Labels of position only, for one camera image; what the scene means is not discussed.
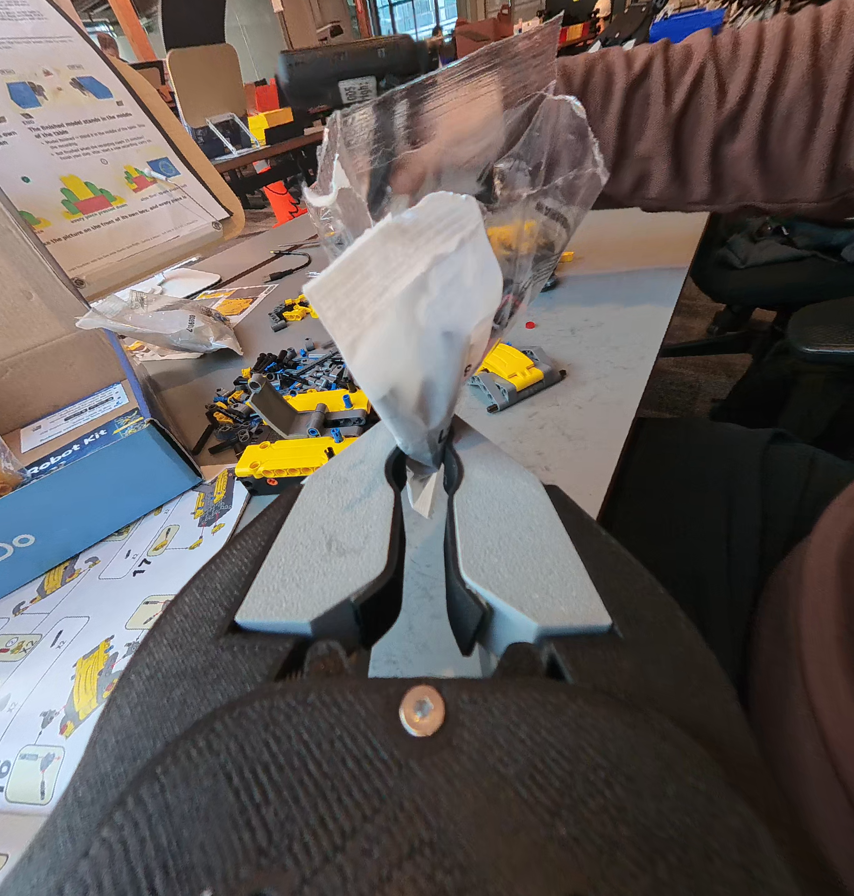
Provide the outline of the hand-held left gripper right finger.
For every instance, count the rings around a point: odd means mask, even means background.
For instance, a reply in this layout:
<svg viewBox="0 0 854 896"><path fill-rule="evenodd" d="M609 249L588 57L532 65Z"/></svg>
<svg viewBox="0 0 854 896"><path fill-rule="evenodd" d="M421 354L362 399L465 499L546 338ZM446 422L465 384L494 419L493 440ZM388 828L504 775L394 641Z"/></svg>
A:
<svg viewBox="0 0 854 896"><path fill-rule="evenodd" d="M610 631L544 484L463 420L446 444L444 488L447 615L463 655Z"/></svg>

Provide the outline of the yellow grey brick assembly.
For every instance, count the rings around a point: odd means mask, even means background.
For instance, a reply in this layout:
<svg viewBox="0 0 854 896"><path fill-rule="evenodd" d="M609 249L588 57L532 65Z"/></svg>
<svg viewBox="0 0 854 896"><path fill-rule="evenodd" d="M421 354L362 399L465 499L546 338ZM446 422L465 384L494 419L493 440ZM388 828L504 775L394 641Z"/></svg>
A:
<svg viewBox="0 0 854 896"><path fill-rule="evenodd" d="M497 414L532 398L567 377L567 371L539 347L499 342L470 376L469 386L485 399L486 412Z"/></svg>

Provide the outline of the clear bag of black parts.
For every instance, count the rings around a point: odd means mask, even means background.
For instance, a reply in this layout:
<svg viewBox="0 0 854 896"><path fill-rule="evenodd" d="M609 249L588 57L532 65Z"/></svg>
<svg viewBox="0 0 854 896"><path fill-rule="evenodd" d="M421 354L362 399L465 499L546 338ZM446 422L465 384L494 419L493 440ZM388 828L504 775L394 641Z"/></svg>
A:
<svg viewBox="0 0 854 896"><path fill-rule="evenodd" d="M303 293L420 483L609 176L584 107L555 92L559 33L335 111L305 191L329 265Z"/></svg>

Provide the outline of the person's right forearm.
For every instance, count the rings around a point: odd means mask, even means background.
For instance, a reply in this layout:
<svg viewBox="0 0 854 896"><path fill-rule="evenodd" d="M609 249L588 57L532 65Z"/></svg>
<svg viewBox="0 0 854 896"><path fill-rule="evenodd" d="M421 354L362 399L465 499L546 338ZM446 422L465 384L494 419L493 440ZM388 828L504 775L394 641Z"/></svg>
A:
<svg viewBox="0 0 854 896"><path fill-rule="evenodd" d="M557 61L609 178L596 207L854 218L854 1Z"/></svg>

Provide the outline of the black battery box yellow assembly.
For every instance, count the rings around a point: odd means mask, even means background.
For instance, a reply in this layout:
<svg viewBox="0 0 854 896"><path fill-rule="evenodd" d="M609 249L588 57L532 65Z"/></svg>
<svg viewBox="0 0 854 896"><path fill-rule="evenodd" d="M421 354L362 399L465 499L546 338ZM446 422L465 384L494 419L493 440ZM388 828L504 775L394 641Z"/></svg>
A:
<svg viewBox="0 0 854 896"><path fill-rule="evenodd" d="M276 495L342 454L375 422L361 390L310 390L285 396L265 375L248 381L248 407L270 433L248 445L234 466L235 478L254 496Z"/></svg>

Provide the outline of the orange traffic cone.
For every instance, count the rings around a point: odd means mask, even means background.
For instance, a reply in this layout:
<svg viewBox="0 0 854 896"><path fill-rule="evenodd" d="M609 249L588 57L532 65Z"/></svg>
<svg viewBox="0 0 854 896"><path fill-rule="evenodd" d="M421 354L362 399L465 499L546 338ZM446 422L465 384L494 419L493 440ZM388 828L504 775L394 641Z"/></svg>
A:
<svg viewBox="0 0 854 896"><path fill-rule="evenodd" d="M298 188L291 189L284 181L275 181L260 188L270 206L276 223L273 227L283 225L295 218L307 214L301 193Z"/></svg>

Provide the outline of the person's black trousers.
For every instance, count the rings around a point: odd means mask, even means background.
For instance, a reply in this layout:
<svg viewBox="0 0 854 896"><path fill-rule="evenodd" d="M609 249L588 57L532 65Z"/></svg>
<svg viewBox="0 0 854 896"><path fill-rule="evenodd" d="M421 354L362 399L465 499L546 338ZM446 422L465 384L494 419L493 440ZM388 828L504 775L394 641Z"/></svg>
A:
<svg viewBox="0 0 854 896"><path fill-rule="evenodd" d="M742 689L764 585L853 482L854 462L779 429L640 419L599 520Z"/></svg>

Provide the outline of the pile of small connector pieces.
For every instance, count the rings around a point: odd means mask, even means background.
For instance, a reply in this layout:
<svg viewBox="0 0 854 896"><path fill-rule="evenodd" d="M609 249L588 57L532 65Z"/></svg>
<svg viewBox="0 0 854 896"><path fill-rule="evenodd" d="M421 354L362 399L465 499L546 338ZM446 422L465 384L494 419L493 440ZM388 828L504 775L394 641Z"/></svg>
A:
<svg viewBox="0 0 854 896"><path fill-rule="evenodd" d="M377 420L333 343L261 353L204 405L207 424L192 454L234 451L281 440L362 435Z"/></svg>

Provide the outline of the blue kit box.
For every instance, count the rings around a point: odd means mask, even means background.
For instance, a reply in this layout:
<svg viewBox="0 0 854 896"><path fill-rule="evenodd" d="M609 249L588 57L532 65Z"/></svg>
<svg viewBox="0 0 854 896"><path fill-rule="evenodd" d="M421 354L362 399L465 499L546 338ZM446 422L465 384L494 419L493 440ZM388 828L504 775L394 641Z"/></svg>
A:
<svg viewBox="0 0 854 896"><path fill-rule="evenodd" d="M0 189L0 436L28 480L0 497L0 599L201 481L149 378Z"/></svg>

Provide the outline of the instruction sheet on board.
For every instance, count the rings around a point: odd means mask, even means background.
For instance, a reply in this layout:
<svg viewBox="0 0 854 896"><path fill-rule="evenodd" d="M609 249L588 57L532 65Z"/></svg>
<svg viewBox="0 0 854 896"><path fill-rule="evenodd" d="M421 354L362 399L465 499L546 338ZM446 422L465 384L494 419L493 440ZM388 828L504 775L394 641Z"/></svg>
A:
<svg viewBox="0 0 854 896"><path fill-rule="evenodd" d="M158 92L53 2L0 1L0 199L87 300L242 228Z"/></svg>

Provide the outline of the white monitor base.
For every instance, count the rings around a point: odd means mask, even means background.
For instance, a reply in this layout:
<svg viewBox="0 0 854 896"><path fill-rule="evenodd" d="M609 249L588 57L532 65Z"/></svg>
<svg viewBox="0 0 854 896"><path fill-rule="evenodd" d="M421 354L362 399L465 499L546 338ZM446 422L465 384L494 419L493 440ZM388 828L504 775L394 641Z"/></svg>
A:
<svg viewBox="0 0 854 896"><path fill-rule="evenodd" d="M173 267L127 287L121 294L127 297L139 293L151 297L184 299L218 285L221 280L217 273Z"/></svg>

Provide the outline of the instruction booklet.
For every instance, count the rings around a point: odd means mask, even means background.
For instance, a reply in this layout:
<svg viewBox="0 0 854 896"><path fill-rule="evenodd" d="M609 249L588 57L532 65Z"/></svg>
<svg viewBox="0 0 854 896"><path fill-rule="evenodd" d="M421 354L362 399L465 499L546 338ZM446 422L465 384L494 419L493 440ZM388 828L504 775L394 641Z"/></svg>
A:
<svg viewBox="0 0 854 896"><path fill-rule="evenodd" d="M47 814L149 630L227 543L233 467L0 600L0 812Z"/></svg>

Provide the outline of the clear bag of yellow blue parts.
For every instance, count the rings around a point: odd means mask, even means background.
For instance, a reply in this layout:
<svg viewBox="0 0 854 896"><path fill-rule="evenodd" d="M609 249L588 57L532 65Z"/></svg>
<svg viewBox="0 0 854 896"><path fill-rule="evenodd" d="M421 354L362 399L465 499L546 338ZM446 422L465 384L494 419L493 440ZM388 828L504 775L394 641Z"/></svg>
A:
<svg viewBox="0 0 854 896"><path fill-rule="evenodd" d="M243 349L229 319L204 302L136 289L110 294L91 304L78 319L80 330L107 330L161 350L185 354L211 354Z"/></svg>

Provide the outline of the black mesh office chair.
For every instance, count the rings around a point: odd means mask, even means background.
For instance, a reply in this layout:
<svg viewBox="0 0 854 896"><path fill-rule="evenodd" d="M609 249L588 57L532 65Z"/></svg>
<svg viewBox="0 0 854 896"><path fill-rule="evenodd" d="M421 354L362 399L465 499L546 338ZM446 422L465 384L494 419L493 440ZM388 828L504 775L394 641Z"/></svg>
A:
<svg viewBox="0 0 854 896"><path fill-rule="evenodd" d="M734 270L715 253L731 225L713 215L690 266L694 284L721 306L703 339L665 345L661 357L764 356L784 339L811 363L854 364L854 265L818 259Z"/></svg>

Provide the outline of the dark grey jacket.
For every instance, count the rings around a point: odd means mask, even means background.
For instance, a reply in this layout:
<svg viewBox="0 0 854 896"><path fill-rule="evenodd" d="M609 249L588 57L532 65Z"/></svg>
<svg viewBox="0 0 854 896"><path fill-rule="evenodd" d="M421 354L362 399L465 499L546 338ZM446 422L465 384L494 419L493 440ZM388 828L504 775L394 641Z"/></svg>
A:
<svg viewBox="0 0 854 896"><path fill-rule="evenodd" d="M831 226L806 218L747 218L731 225L714 256L734 270L811 259L854 265L854 219Z"/></svg>

